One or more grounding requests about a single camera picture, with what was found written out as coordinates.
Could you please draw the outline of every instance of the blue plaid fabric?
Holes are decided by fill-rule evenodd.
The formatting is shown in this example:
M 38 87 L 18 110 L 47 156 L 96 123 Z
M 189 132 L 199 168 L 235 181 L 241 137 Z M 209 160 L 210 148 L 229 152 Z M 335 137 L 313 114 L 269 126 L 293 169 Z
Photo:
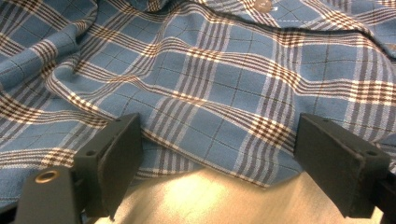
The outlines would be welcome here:
M 0 94 L 0 206 L 129 113 L 138 178 L 203 165 L 268 187 L 302 171 L 303 112 L 396 172 L 396 1 L 1 1 Z

